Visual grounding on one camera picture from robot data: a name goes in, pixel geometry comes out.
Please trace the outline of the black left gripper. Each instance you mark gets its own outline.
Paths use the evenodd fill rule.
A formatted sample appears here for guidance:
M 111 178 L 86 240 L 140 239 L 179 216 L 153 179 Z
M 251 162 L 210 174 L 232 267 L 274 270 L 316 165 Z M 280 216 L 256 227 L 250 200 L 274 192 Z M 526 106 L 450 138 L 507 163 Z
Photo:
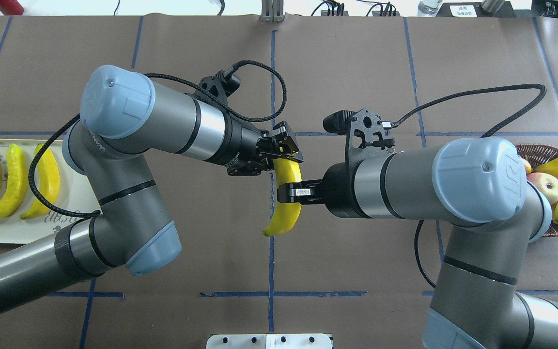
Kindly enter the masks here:
M 272 130 L 259 129 L 234 117 L 230 122 L 230 139 L 221 154 L 221 165 L 227 168 L 228 175 L 258 176 L 272 170 L 275 159 L 304 162 L 296 135 L 287 122 L 279 122 Z

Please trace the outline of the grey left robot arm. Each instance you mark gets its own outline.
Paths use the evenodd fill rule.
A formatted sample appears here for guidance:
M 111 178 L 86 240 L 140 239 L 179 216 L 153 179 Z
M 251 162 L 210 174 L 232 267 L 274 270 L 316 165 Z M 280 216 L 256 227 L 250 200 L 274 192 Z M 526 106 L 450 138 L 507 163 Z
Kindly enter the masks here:
M 170 75 L 104 65 L 86 84 L 62 155 L 87 177 L 100 212 L 54 236 L 0 255 L 0 314 L 124 265 L 142 276 L 181 252 L 179 235 L 144 152 L 157 149 L 224 166 L 231 176 L 277 170 L 276 159 L 303 156 L 286 122 L 271 130 L 235 112 L 233 64 L 199 84 Z

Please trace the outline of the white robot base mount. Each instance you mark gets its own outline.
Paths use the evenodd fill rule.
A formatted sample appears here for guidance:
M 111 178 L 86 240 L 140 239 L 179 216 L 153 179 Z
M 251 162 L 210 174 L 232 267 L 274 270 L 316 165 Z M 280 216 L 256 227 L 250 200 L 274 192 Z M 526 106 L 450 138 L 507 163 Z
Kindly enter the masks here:
M 334 349 L 325 333 L 260 333 L 212 335 L 207 349 Z

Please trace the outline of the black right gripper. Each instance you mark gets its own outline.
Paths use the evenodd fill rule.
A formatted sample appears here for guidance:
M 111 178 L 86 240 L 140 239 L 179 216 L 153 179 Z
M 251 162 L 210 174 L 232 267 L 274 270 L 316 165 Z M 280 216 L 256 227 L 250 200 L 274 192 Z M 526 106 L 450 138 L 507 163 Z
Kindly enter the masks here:
M 349 172 L 346 163 L 337 163 L 327 169 L 323 179 L 279 185 L 277 201 L 285 204 L 324 204 L 328 211 L 336 217 L 360 218 L 362 216 L 354 204 L 354 195 L 348 179 Z

